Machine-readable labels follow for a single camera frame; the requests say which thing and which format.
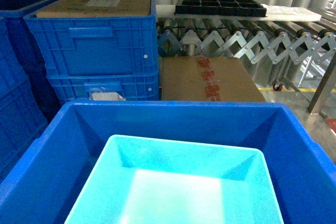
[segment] cardboard box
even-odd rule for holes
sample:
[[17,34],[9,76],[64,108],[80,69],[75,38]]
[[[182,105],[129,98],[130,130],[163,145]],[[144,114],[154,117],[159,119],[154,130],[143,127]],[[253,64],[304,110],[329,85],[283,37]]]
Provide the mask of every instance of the cardboard box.
[[59,0],[37,12],[38,18],[147,16],[151,0]]
[[162,100],[265,101],[239,59],[202,56],[163,59]]

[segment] yellow floor line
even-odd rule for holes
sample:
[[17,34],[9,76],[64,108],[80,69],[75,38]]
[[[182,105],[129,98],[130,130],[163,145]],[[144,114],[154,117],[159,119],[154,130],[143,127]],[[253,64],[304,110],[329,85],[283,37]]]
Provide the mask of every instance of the yellow floor line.
[[[258,88],[260,91],[273,91],[273,88]],[[315,92],[316,89],[300,89],[301,92]],[[295,90],[288,90],[285,87],[282,92],[295,92]]]

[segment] black plastic tray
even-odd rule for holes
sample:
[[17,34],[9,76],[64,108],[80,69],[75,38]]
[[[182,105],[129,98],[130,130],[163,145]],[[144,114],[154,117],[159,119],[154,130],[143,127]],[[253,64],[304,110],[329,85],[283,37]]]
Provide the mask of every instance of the black plastic tray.
[[178,0],[175,14],[265,17],[266,8],[254,0]]

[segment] white label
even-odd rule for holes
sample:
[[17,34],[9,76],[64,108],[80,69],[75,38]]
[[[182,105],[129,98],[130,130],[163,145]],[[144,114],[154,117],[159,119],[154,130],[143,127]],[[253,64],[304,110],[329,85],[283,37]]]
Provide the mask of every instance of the white label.
[[97,92],[91,94],[94,101],[126,101],[124,97],[115,92]]
[[120,0],[90,0],[86,3],[86,6],[95,7],[116,7]]

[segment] crate handle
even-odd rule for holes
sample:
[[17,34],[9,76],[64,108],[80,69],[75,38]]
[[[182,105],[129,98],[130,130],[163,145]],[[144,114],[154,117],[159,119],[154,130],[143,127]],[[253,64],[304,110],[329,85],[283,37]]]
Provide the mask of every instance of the crate handle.
[[120,81],[109,83],[86,82],[84,83],[85,91],[88,93],[93,92],[122,92]]
[[71,38],[113,38],[112,27],[69,28]]

